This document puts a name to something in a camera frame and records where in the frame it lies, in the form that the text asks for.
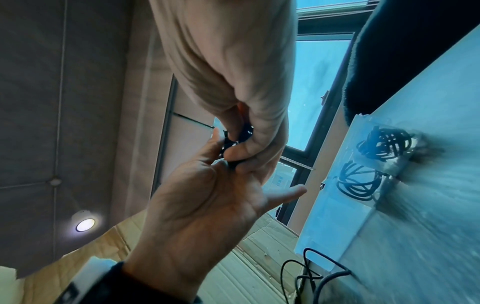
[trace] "ceiling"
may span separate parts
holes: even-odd
[[[108,228],[131,11],[0,0],[0,265],[19,276]],[[81,210],[89,232],[75,232]]]

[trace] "hand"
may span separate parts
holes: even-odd
[[[269,163],[288,139],[297,37],[293,0],[150,0],[163,48],[190,99],[236,140],[248,106],[253,136],[225,152],[247,173]]]
[[[253,174],[237,174],[217,160],[224,138],[212,138],[177,168],[150,200],[145,225],[123,270],[153,288],[193,301],[208,272],[265,212],[304,193],[302,185],[264,193],[278,155]]]

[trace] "cardboard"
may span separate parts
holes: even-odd
[[[138,242],[145,214],[143,211],[124,220],[95,241],[24,279],[15,279],[14,269],[0,267],[0,302],[53,303],[90,257],[125,259]],[[199,296],[205,303],[284,303],[280,267],[287,259],[299,260],[293,253],[297,238],[270,215],[262,216],[208,274]],[[293,280],[300,272],[298,264],[292,263],[285,269],[284,285],[291,302],[295,297]]]

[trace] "wrist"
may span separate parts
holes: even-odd
[[[151,288],[193,302],[202,279],[184,277],[166,257],[159,250],[148,250],[138,244],[125,260],[122,271]]]

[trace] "recessed light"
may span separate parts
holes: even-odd
[[[94,225],[95,225],[95,220],[93,218],[87,218],[81,221],[80,223],[78,223],[75,229],[78,232],[84,232],[91,229]]]

